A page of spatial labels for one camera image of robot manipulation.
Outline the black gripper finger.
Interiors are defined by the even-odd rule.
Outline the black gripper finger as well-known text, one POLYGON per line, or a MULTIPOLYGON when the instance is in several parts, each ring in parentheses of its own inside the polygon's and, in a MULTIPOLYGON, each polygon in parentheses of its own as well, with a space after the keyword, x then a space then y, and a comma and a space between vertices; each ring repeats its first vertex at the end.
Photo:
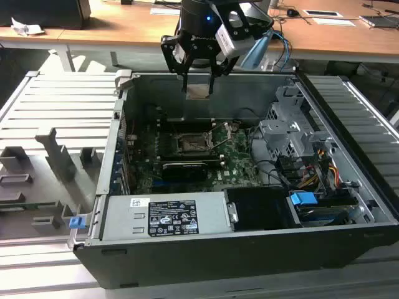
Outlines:
POLYGON ((181 91, 186 93, 188 84, 189 56, 186 55, 182 62, 177 61, 174 55, 174 50, 176 50, 180 45, 179 41, 179 36, 162 36, 161 51, 169 71, 183 77, 181 91))
POLYGON ((209 94, 213 93, 215 78, 223 75, 229 75, 236 62, 239 60, 239 56, 233 57, 232 59, 226 58, 221 64, 217 64, 216 58, 213 57, 209 60, 210 73, 209 73, 209 94))

